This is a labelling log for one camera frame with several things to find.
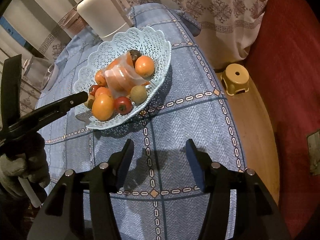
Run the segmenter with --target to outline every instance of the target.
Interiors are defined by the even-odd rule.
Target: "white handle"
[[[23,190],[26,192],[27,196],[30,198],[31,204],[35,208],[40,207],[41,201],[39,200],[38,196],[36,195],[33,188],[31,187],[28,179],[23,179],[23,178],[18,177],[18,180],[19,180]]]
[[[122,5],[118,2],[118,0],[111,0],[113,5],[116,7],[116,9],[118,10],[118,12],[121,14],[122,18],[125,20],[125,22],[132,27],[133,26],[133,22],[128,18],[127,14],[130,12],[131,10],[131,6],[128,3],[127,0],[120,0],[125,9],[123,9]]]

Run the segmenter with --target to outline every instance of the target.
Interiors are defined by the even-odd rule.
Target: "kiwi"
[[[135,86],[131,89],[130,98],[137,105],[146,101],[147,97],[148,94],[145,86]]]
[[[92,95],[88,95],[88,100],[83,103],[87,108],[91,109],[95,98]]]

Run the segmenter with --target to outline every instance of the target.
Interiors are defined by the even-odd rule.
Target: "metal screw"
[[[217,163],[217,162],[211,163],[211,167],[214,169],[218,169],[218,168],[220,168],[220,166],[221,166],[220,163]]]
[[[254,175],[254,174],[256,174],[256,172],[253,170],[253,169],[247,169],[246,170],[247,171],[247,173],[249,174],[249,175]]]
[[[73,170],[67,170],[66,172],[65,172],[65,175],[66,176],[71,176],[73,174]]]
[[[109,166],[108,163],[100,163],[99,168],[104,170],[104,169],[108,168],[108,166]]]

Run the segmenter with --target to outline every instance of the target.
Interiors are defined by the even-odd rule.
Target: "patterned curtain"
[[[213,68],[220,69],[245,59],[255,41],[268,0],[128,0],[180,9],[200,22],[196,42]]]
[[[162,3],[172,9],[189,13],[200,22],[202,31],[196,42],[206,54],[213,68],[221,69],[229,63],[246,58],[255,41],[268,0],[128,0],[131,5],[148,2]],[[67,13],[76,5],[74,0],[12,0],[4,13],[11,36],[0,36],[1,62],[7,56],[22,54],[23,63],[32,54],[14,40],[18,33],[39,55],[55,60],[70,42],[73,34],[64,29]],[[23,114],[32,110],[39,92],[27,80],[21,85]]]

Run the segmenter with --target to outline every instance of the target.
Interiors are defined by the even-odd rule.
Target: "fruit bowl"
[[[76,106],[75,115],[90,115],[88,118],[90,123],[86,125],[87,128],[105,130],[121,125],[143,110],[163,84],[170,66],[170,42],[165,40],[164,33],[160,30],[155,31],[151,27],[144,27],[142,30],[130,28],[125,33],[117,33],[112,41],[101,43],[98,50],[90,54],[88,65],[79,70],[78,80],[73,86],[73,93],[88,91],[95,83],[95,73],[130,49],[139,50],[142,55],[151,57],[155,63],[155,73],[149,80],[150,85],[146,86],[148,98],[138,106],[132,103],[133,109],[129,114],[113,115],[105,122],[97,120],[84,105]]]

